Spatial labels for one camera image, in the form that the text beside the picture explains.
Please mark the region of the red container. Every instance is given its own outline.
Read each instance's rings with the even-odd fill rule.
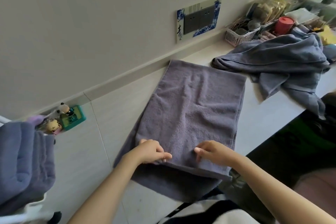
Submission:
[[[295,21],[290,17],[280,17],[275,25],[275,33],[277,35],[286,35],[294,23]]]

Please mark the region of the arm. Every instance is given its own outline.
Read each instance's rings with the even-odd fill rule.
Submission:
[[[139,146],[125,154],[112,173],[91,194],[68,224],[111,223],[125,188],[141,163],[172,158],[157,141],[141,140]]]
[[[196,148],[197,159],[234,168],[247,182],[273,216],[282,224],[335,224],[328,213],[279,182],[255,163],[215,141],[204,141]]]

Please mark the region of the gray towel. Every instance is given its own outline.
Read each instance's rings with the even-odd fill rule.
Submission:
[[[55,166],[53,153],[54,136],[45,136],[41,131],[34,131],[34,127],[32,130],[33,133],[30,133],[28,136],[28,134],[25,134],[25,130],[20,130],[20,127],[23,127],[26,124],[26,122],[10,122],[2,126],[5,127],[6,131],[8,131],[8,128],[10,128],[12,133],[9,133],[11,135],[10,137],[0,137],[0,141],[5,142],[8,141],[10,138],[15,139],[18,134],[21,134],[22,137],[25,138],[27,141],[32,141],[33,146],[31,149],[25,148],[24,150],[25,152],[30,152],[30,158],[27,157],[25,159],[28,164],[25,164],[24,166],[22,164],[19,165],[18,161],[17,165],[22,171],[26,168],[27,171],[30,172],[31,178],[29,179],[27,186],[24,190],[17,190],[17,193],[16,195],[14,195],[14,197],[11,197],[5,203],[0,205],[0,216],[12,214],[16,210],[25,206],[27,203],[40,200],[43,197],[44,193],[47,192],[55,182]],[[11,148],[6,148],[6,151],[13,153]],[[13,156],[14,154],[11,158],[2,158],[1,160],[5,160],[7,163],[14,162],[15,158],[13,158]],[[9,171],[15,172],[15,168],[14,170],[10,170],[9,168],[10,166],[5,169],[4,173],[7,173]],[[1,187],[0,191],[5,192],[6,188]]]
[[[211,65],[250,74],[252,81],[259,83],[264,99],[282,87],[299,104],[324,118],[325,105],[315,90],[321,73],[329,69],[329,62],[315,33],[246,42],[228,54],[214,58]]]
[[[195,160],[194,148],[215,140],[234,148],[246,77],[172,60],[117,156],[142,138],[160,142],[173,159],[140,165],[132,179],[173,199],[192,202],[229,179],[229,168]]]
[[[9,122],[0,127],[0,205],[23,192],[32,178],[34,126]]]

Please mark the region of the hand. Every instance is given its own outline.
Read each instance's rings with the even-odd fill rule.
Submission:
[[[198,162],[201,158],[204,158],[220,166],[233,167],[238,159],[242,157],[242,155],[216,141],[201,142],[194,151],[197,154],[196,160]]]
[[[164,152],[158,141],[152,139],[141,139],[139,145],[128,154],[132,155],[138,161],[138,164],[152,163],[160,159],[166,161],[173,157],[170,153]]]

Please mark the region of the barcode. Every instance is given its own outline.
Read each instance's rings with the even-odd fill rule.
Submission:
[[[200,10],[200,3],[189,6],[189,13],[194,13]]]

